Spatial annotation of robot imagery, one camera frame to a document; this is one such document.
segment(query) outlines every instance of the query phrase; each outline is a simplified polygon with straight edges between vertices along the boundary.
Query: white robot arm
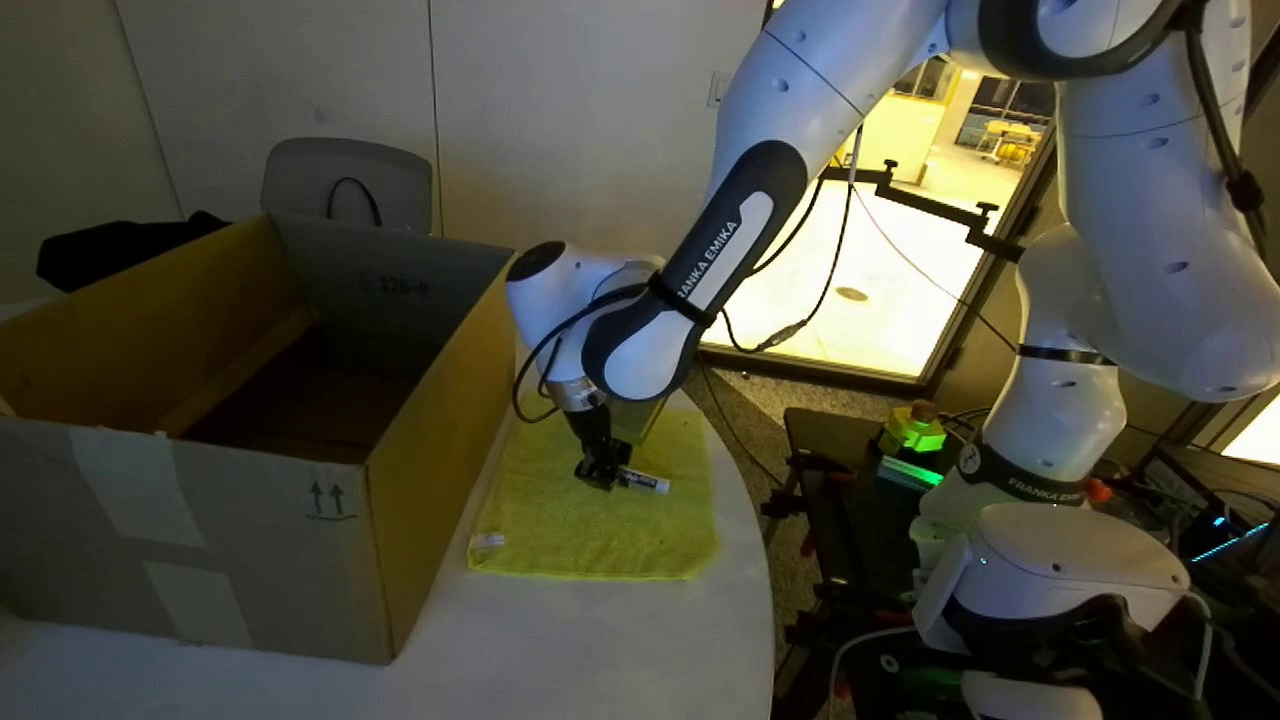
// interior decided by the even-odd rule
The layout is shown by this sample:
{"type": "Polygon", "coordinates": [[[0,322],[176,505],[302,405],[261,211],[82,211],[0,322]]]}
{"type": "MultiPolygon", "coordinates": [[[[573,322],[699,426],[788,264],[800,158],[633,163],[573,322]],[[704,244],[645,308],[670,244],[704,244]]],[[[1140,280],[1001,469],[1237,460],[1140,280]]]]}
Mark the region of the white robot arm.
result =
{"type": "MultiPolygon", "coordinates": [[[[1055,79],[1066,224],[1019,262],[1026,343],[985,438],[919,505],[917,626],[937,650],[966,650],[949,609],[1052,621],[1068,602],[1121,595],[1152,628],[1187,593],[1186,567],[1090,512],[1086,476],[1129,420],[1121,368],[1207,405],[1280,380],[1280,288],[1232,203],[1247,184],[1226,171],[1245,120],[1247,0],[788,0],[724,95],[709,207],[645,288],[573,327],[579,354],[560,354],[550,380],[590,387],[573,394],[590,408],[672,394],[806,184],[926,55],[1055,79]],[[1035,582],[1045,567],[1019,564],[1035,554],[1068,573],[1035,582]]],[[[517,322],[565,322],[602,295],[590,273],[590,292],[534,292],[560,256],[517,264],[517,322]]]]}

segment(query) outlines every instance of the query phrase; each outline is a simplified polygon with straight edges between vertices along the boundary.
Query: yellow cloth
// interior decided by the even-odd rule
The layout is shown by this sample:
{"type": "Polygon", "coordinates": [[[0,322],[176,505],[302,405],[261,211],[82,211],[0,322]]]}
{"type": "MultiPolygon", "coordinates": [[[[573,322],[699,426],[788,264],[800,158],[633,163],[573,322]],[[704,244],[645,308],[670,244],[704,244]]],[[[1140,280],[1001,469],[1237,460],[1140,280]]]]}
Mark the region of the yellow cloth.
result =
{"type": "Polygon", "coordinates": [[[691,408],[666,408],[633,469],[672,481],[670,497],[602,494],[573,476],[579,445],[565,420],[517,426],[473,532],[476,573],[550,582],[691,582],[718,556],[712,472],[691,408]]]}

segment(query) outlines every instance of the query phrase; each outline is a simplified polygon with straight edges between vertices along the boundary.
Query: white table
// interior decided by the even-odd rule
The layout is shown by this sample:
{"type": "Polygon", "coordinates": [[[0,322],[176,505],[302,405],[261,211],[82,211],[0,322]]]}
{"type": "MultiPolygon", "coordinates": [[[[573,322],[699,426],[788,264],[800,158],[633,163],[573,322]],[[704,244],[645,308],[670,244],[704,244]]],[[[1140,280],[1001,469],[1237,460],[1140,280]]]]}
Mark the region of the white table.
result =
{"type": "Polygon", "coordinates": [[[722,556],[698,584],[470,573],[464,535],[493,481],[486,472],[395,666],[194,650],[0,612],[0,720],[764,720],[768,559],[712,426],[709,457],[722,556]]]}

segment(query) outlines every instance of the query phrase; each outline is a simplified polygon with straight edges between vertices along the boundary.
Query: cardboard box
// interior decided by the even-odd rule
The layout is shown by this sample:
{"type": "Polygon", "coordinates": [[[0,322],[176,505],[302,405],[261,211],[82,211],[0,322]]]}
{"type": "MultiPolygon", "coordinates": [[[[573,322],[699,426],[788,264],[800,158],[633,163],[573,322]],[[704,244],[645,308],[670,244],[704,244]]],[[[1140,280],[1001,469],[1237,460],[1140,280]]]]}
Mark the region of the cardboard box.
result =
{"type": "Polygon", "coordinates": [[[507,412],[506,262],[251,222],[0,324],[0,595],[392,662],[507,412]]]}

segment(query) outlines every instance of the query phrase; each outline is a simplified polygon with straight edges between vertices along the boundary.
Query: chair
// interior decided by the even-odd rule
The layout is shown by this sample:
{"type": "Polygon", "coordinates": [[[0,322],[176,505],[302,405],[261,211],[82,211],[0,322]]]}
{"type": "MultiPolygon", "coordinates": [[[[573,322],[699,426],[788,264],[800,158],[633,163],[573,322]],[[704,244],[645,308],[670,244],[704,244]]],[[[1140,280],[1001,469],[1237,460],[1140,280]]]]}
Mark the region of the chair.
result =
{"type": "Polygon", "coordinates": [[[297,138],[272,148],[261,203],[270,218],[431,233],[431,163],[389,143],[297,138]]]}

